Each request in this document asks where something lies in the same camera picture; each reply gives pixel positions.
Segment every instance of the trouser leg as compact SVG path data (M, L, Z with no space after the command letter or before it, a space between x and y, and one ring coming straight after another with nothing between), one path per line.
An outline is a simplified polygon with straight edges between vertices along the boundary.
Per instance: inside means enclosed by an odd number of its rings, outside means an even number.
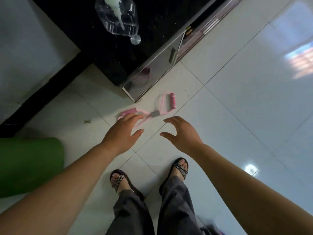
M131 190L123 190L113 207L115 219L107 235L154 235L148 207Z
M162 206L157 233L159 235L202 235L186 185L177 177L163 187Z

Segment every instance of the floor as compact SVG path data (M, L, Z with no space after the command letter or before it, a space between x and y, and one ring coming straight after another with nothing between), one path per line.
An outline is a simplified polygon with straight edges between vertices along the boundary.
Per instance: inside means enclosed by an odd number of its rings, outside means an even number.
M148 195L157 224L157 188L179 156L189 162L185 183L198 222L213 219L226 234L245 234L201 168L159 136L175 133L163 122L172 115L185 118L206 144L313 214L312 23L313 0L243 0L136 104L94 65L86 69L18 135L59 138L66 166L102 140L119 112L153 111L167 91L175 93L177 108L142 125L144 134L105 170L69 234L106 232L117 199L108 175L116 168ZM0 200L0 210L21 197Z

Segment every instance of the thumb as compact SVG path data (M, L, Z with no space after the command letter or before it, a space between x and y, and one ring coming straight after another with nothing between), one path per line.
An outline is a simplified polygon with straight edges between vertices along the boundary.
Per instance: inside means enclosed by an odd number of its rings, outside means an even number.
M162 132L162 133L160 133L160 136L167 138L171 143L174 143L174 140L175 140L174 135L167 133L167 132Z
M139 129L137 130L132 136L132 140L134 140L135 142L139 139L139 137L142 135L144 129Z

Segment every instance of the black sandal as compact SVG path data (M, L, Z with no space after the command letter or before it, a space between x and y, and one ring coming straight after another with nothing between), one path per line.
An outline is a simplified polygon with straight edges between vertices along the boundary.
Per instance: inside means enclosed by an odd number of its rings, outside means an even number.
M133 184L129 180L128 176L126 175L126 173L124 173L122 170L116 169L116 170L112 171L112 173L110 175L110 182L111 182L111 184L112 184L112 176L115 173L119 174L119 177L115 179L115 181L114 181L114 183L112 185L112 187L114 187L114 189L115 189L115 192L117 192L119 184L123 180L123 178L126 178L126 180L128 181L128 184L131 187L132 191L140 198L141 201L144 201L145 196L135 186L133 186Z
M170 173L168 174L167 178L165 179L165 181L162 183L162 185L161 185L160 188L159 188L159 193L160 193L161 196L162 196L163 186L164 186L164 184L167 182L167 180L170 178L170 175L171 175L172 170L173 170L174 167L176 167L176 168L180 171L180 173L182 174L182 176L184 177L184 179L186 179L186 176L187 176L187 174L188 174L188 171L186 171L186 170L179 164L179 161L182 160L182 159L185 160L185 162L187 163L187 168L189 169L188 162L187 162L187 160L186 160L185 158L177 158L177 159L173 162L173 164L172 164L172 167L171 167L171 169L170 169Z

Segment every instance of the clear plastic container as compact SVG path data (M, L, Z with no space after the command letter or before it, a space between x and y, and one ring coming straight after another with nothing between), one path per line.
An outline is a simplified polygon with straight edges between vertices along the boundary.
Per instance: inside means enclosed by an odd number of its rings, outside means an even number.
M96 0L95 8L104 27L112 34L134 36L139 24L136 5L133 0L120 0L119 7L111 6L105 0Z

